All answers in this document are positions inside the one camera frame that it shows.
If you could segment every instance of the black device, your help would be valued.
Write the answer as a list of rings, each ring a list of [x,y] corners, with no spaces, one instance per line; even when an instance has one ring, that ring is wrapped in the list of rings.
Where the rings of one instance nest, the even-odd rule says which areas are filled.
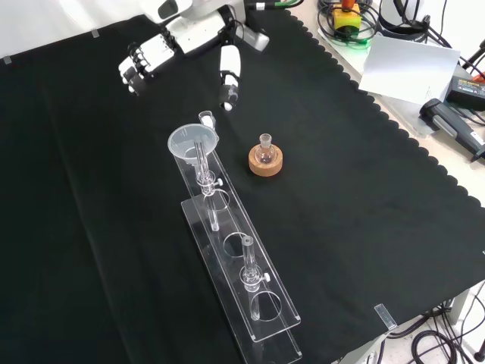
[[[419,111],[421,118],[434,130],[443,130],[473,157],[472,162],[485,155],[485,142],[451,108],[438,99],[431,99]]]
[[[485,83],[453,76],[446,101],[475,111],[485,110]]]
[[[478,362],[483,362],[485,360],[485,341],[483,342],[482,344],[482,347],[480,348],[480,350],[478,350],[474,355],[473,357],[475,358],[475,360],[477,360]]]

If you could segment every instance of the white paper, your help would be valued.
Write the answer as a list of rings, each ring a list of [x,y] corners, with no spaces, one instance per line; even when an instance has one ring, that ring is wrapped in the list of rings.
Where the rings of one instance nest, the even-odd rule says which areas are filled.
[[[443,101],[460,51],[375,36],[359,89],[419,105]]]

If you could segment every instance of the power adapter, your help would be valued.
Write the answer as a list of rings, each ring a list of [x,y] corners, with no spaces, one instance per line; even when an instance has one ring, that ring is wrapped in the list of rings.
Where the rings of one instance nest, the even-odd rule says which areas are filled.
[[[448,88],[446,101],[454,102],[461,108],[475,111],[485,110],[485,83],[453,76]]]

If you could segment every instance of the green cable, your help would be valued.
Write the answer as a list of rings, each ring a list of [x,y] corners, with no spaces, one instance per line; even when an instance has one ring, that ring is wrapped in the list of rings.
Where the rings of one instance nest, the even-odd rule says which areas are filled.
[[[288,2],[275,2],[274,6],[277,8],[285,8],[286,6],[290,6],[298,2],[299,0],[289,0]]]

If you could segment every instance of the test tube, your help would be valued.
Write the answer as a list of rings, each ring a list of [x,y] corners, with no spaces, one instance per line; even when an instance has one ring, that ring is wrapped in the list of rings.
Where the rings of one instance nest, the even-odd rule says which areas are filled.
[[[248,235],[241,238],[242,241],[242,255],[244,257],[244,277],[249,283],[254,281],[258,276],[258,269],[256,268],[255,246],[254,240]]]
[[[196,168],[197,180],[201,185],[202,194],[206,196],[207,199],[207,211],[209,215],[209,221],[211,222],[212,231],[219,231],[219,221],[217,220],[217,209],[214,202],[214,181],[211,171],[209,171],[209,166],[207,163],[207,155],[205,154],[204,143],[200,138],[196,138],[194,142],[194,147],[197,153],[197,164]]]

